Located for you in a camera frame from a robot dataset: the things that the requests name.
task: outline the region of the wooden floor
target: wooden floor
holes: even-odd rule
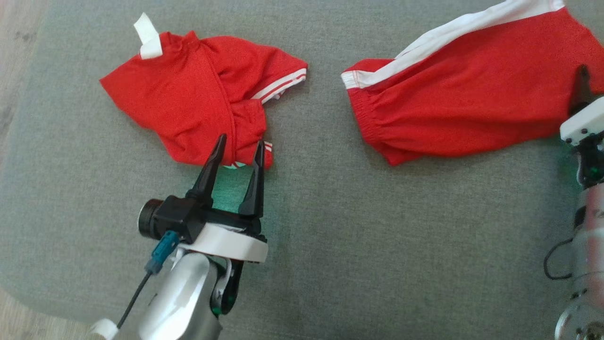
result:
[[[0,0],[0,166],[49,0]],[[36,313],[0,289],[0,340],[82,340],[88,326]]]

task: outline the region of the black cable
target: black cable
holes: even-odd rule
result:
[[[147,275],[145,275],[145,278],[141,281],[141,284],[138,285],[137,291],[134,293],[134,296],[130,300],[130,304],[128,304],[128,307],[126,308],[126,311],[124,312],[124,315],[122,315],[120,322],[118,322],[118,324],[117,324],[117,329],[120,329],[121,326],[126,321],[128,314],[130,314],[130,311],[132,310],[132,306],[134,306],[134,302],[137,300],[138,295],[143,290],[143,287],[145,286],[145,284],[147,283],[147,281],[149,280],[151,275],[152,275],[151,272],[147,272]]]
[[[565,244],[571,243],[572,241],[573,241],[573,238],[569,238],[568,240],[564,240],[562,242],[559,242],[553,248],[551,248],[551,250],[545,256],[545,259],[543,260],[543,271],[545,272],[545,276],[547,276],[548,279],[550,279],[550,280],[565,280],[565,279],[570,279],[573,276],[572,273],[568,273],[568,274],[563,275],[563,276],[552,276],[550,274],[550,270],[547,267],[547,262],[550,260],[550,256],[556,251],[556,249],[558,249],[559,247],[561,247],[561,246],[563,246]]]

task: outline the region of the red shorts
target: red shorts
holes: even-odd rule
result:
[[[203,165],[221,134],[223,165],[251,164],[266,131],[262,104],[306,78],[307,63],[231,36],[159,35],[161,55],[138,54],[100,80],[116,106],[159,135],[178,162]],[[266,167],[272,145],[266,144]]]
[[[435,28],[395,59],[362,60],[342,79],[363,138],[398,165],[557,134],[581,64],[604,91],[604,50],[562,0],[514,0]]]

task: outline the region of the gray fabric surface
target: gray fabric surface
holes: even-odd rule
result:
[[[1,285],[41,312],[117,320],[154,245],[138,235],[140,207],[194,182],[199,168],[173,162],[98,83],[137,52],[145,11],[161,31],[235,35],[310,65],[266,106],[270,254],[245,268],[221,339],[551,338],[568,283],[548,281],[541,261],[571,233],[567,149],[538,140],[392,168],[361,140],[339,78],[497,2],[53,0],[0,173]],[[602,37],[602,2],[569,6]],[[236,206],[248,176],[221,170],[220,208]]]

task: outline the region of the red fabric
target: red fabric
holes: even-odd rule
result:
[[[362,60],[376,71],[392,59]],[[348,90],[363,138],[391,165],[458,157],[559,132],[574,75],[604,91],[604,49],[561,10],[468,33],[367,88]]]
[[[132,57],[100,80],[116,106],[159,135],[178,162],[203,165],[221,134],[222,164],[251,164],[266,131],[259,91],[307,63],[275,47],[230,36],[160,34],[162,56]],[[272,165],[266,148],[265,165]]]

